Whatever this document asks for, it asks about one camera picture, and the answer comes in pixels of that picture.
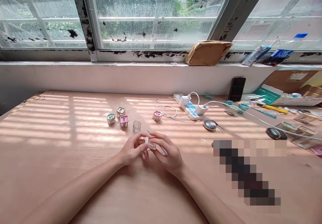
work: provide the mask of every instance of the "white cable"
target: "white cable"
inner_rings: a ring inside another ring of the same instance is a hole
[[[197,106],[198,106],[198,105],[199,105],[199,103],[200,103],[199,95],[198,95],[196,92],[191,92],[188,96],[190,97],[190,96],[191,96],[191,94],[195,94],[195,95],[198,97],[198,104],[197,104]],[[170,99],[170,100],[174,100],[174,101],[177,103],[177,100],[176,100],[175,98],[171,98],[171,97],[159,97],[159,98],[157,98],[157,99],[155,100],[155,102],[154,102],[154,106],[155,106],[155,108],[156,108],[156,110],[157,110],[157,111],[159,111],[159,110],[158,110],[158,108],[157,108],[157,100],[159,100],[159,99]],[[165,108],[165,107],[170,107],[170,108],[172,108],[173,110],[175,110],[175,114],[174,114],[174,115],[172,115],[172,116],[169,116],[167,113],[165,113],[165,112],[164,112],[164,108]],[[195,108],[195,110],[194,110],[190,115],[187,115],[187,116],[185,116],[185,117],[181,117],[181,118],[176,118],[176,116],[178,115],[178,112],[177,112],[177,110],[176,110],[176,109],[174,109],[172,106],[166,105],[166,106],[164,106],[164,107],[162,108],[163,115],[164,115],[165,117],[172,118],[172,119],[182,119],[182,118],[187,118],[187,117],[191,116],[191,115],[192,115],[196,110],[197,110],[197,108]]]
[[[230,105],[228,105],[228,104],[226,104],[226,103],[223,103],[223,102],[220,102],[220,101],[210,101],[210,102],[207,102],[206,104],[204,104],[204,107],[205,107],[205,106],[207,106],[209,103],[212,103],[212,102],[221,103],[221,104],[224,104],[224,105],[226,105],[226,106],[230,106]],[[284,129],[280,129],[280,128],[278,128],[278,127],[275,127],[275,126],[273,126],[273,125],[270,125],[269,123],[267,123],[267,122],[265,122],[265,121],[263,121],[263,120],[259,119],[258,117],[254,116],[254,115],[252,115],[252,114],[250,114],[250,113],[248,113],[248,112],[246,112],[246,111],[243,111],[243,110],[242,110],[242,109],[240,109],[240,108],[239,108],[239,110],[240,110],[240,111],[242,111],[242,112],[247,113],[248,115],[251,115],[252,117],[255,117],[256,119],[260,120],[261,122],[263,122],[263,123],[265,123],[265,124],[267,124],[267,125],[269,125],[269,126],[271,126],[271,127],[275,128],[275,129],[278,129],[278,130],[280,130],[280,131],[282,131],[282,132],[287,132],[288,134],[291,134],[291,135],[300,136],[300,137],[306,137],[306,138],[311,138],[311,139],[316,139],[316,140],[320,140],[320,141],[322,141],[322,139],[320,139],[320,138],[315,138],[315,137],[310,137],[310,136],[304,136],[304,135],[300,135],[300,134],[297,134],[297,133],[293,133],[293,132],[286,131],[286,130],[284,130]]]

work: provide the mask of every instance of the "desk surface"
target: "desk surface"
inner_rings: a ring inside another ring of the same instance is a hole
[[[168,135],[180,148],[186,164],[196,172],[246,223],[321,223],[322,159],[288,142],[287,157],[274,157],[276,151],[259,151],[250,162],[281,197],[280,209],[248,206],[238,197],[224,166],[213,157],[214,139],[270,140],[267,126],[251,116],[237,118],[224,113],[224,106],[212,106],[206,116],[225,131],[208,132],[202,122],[183,123],[163,117],[152,120],[152,95],[124,95],[46,91],[38,94],[0,118],[0,223],[18,223],[57,189],[115,155],[133,135],[133,120],[141,130]],[[160,100],[186,114],[170,100]],[[129,126],[108,126],[106,115],[117,107],[126,108]],[[294,115],[272,119],[255,110],[250,113],[278,124],[293,121]],[[309,127],[321,129],[322,122]],[[72,220],[72,223],[207,223],[203,213],[181,183],[160,166],[149,152],[150,160],[137,159],[122,168],[105,184]]]

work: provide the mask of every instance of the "blue bottle cap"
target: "blue bottle cap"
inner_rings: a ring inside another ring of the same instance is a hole
[[[308,34],[296,34],[294,38],[305,38]]]

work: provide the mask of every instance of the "black mouse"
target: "black mouse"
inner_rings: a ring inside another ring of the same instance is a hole
[[[275,128],[267,128],[266,133],[268,136],[275,140],[287,140],[287,136],[282,131]]]

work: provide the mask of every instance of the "glass pane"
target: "glass pane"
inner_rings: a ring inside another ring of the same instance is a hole
[[[235,37],[231,49],[254,50],[269,46],[277,37],[291,40],[298,33],[308,33],[295,50],[322,50],[322,0],[260,0]]]
[[[0,29],[2,48],[86,48],[74,0],[0,0]]]
[[[207,39],[225,0],[95,2],[104,48],[190,49]]]

